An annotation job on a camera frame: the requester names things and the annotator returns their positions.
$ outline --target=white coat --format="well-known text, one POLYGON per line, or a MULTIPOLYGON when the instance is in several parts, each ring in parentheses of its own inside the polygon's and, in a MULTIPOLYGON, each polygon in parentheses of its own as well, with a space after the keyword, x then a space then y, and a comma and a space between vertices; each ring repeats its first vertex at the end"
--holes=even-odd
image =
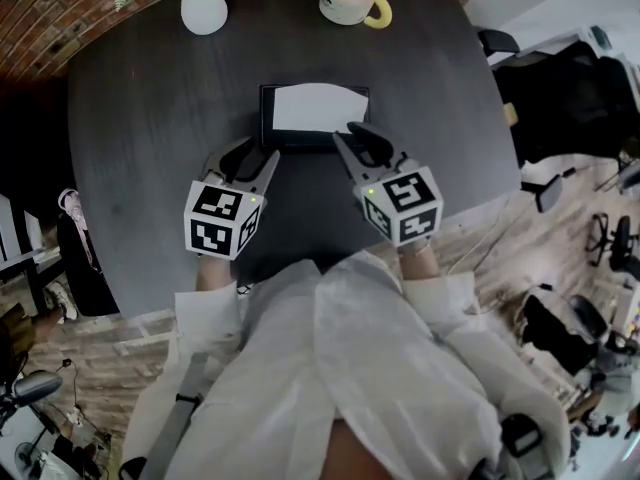
POLYGON ((237 355, 235 284, 177 294, 176 340, 136 404, 123 460, 147 455, 191 355, 207 351, 206 396, 168 479, 315 480, 341 417, 394 478, 466 480, 482 459, 504 460, 500 422, 515 413, 541 427, 559 476, 566 415, 504 342, 463 313, 477 303, 473 290, 471 273, 400 286, 367 253, 324 276, 302 261, 253 288, 237 355))

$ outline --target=armrest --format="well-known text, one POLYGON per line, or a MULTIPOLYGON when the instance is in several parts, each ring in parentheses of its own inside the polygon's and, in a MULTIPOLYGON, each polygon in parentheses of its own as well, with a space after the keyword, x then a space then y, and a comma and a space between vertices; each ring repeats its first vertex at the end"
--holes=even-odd
POLYGON ((497 52, 519 53, 520 47, 513 36, 500 30, 484 29, 478 32, 478 39, 484 49, 484 54, 489 57, 497 52))

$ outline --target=white cube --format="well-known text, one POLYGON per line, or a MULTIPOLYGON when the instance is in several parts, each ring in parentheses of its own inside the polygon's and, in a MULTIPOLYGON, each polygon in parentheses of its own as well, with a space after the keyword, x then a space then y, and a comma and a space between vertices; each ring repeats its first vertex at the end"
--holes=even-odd
POLYGON ((361 197, 365 218, 396 247, 440 228, 444 203, 428 167, 363 186, 361 197))
POLYGON ((263 202, 251 192, 192 182, 184 210, 187 250, 236 259, 258 229, 263 202))

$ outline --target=fan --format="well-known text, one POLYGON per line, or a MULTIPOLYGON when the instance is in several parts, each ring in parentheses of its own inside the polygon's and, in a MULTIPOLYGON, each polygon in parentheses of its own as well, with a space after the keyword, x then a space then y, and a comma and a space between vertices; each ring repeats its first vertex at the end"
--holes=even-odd
POLYGON ((16 448, 14 458, 16 467, 25 480, 37 480, 42 474, 40 458, 42 451, 34 443, 20 443, 16 448))

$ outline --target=desk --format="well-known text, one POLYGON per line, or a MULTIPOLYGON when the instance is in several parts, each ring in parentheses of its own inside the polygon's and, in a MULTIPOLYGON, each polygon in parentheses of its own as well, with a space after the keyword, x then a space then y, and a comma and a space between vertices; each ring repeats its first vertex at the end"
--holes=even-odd
MULTIPOLYGON (((373 30, 327 21, 318 0, 227 0, 226 25, 199 37, 182 24, 179 0, 166 0, 72 60, 76 181, 125 316, 171 307, 175 291, 193 289, 189 186, 211 151, 257 131, 260 84, 369 87, 372 122, 431 167, 445 215, 519 188, 500 96, 458 1, 389 1, 393 23, 373 30)), ((335 260, 380 241, 337 154, 284 156, 267 197, 241 271, 275 271, 303 242, 335 260)))

